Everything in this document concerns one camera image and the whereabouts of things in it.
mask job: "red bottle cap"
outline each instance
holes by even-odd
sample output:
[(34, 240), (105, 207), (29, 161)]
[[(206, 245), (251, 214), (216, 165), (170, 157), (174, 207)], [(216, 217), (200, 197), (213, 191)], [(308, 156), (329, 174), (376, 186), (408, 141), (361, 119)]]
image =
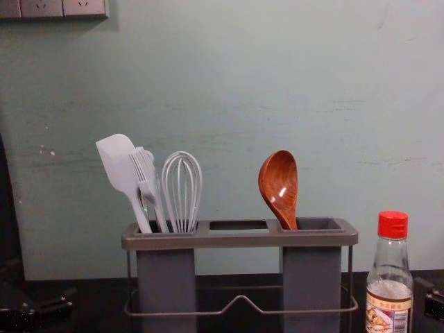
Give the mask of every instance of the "red bottle cap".
[(404, 212), (380, 212), (377, 234), (383, 238), (407, 238), (408, 220), (409, 216)]

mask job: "utensil holder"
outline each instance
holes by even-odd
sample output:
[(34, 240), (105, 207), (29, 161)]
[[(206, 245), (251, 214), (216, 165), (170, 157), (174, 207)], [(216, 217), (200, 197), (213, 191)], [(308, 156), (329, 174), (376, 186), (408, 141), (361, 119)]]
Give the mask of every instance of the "utensil holder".
[[(142, 319), (142, 333), (197, 333), (197, 316), (220, 316), (238, 300), (245, 300), (262, 315), (280, 315), (283, 333), (339, 333), (340, 313), (344, 312), (348, 312), (351, 332), (351, 312), (357, 309), (352, 296), (352, 248), (358, 232), (343, 219), (308, 217), (297, 222), (300, 229), (289, 231), (275, 219), (199, 221), (193, 234), (141, 234), (137, 224), (130, 225), (121, 242), (127, 250), (128, 286), (130, 252), (137, 253), (141, 312), (132, 311), (133, 291), (128, 287), (126, 314)], [(348, 247), (349, 307), (345, 309), (341, 309), (342, 246)], [(238, 295), (219, 311), (197, 312), (194, 250), (245, 247), (282, 249), (282, 308), (263, 310)]]

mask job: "bottle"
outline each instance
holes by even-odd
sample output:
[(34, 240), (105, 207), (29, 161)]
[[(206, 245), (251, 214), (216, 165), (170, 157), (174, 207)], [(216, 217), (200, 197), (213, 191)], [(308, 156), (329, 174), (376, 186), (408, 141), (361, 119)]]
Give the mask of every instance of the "bottle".
[(411, 333), (413, 279), (404, 212), (380, 212), (373, 269), (367, 277), (366, 331)]

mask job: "bottle label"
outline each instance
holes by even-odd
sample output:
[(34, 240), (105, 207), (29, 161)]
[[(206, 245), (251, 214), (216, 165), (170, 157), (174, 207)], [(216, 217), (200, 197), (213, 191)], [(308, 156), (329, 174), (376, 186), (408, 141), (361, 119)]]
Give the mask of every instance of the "bottle label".
[(368, 333), (410, 332), (411, 298), (391, 300), (367, 290), (366, 329)]

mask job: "brown spoon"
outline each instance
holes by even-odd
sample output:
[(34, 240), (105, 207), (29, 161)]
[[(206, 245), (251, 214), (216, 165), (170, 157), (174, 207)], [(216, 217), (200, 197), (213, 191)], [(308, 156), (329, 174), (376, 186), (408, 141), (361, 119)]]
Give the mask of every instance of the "brown spoon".
[(298, 168), (292, 154), (277, 151), (270, 155), (261, 167), (258, 183), (262, 198), (281, 226), (297, 230)]

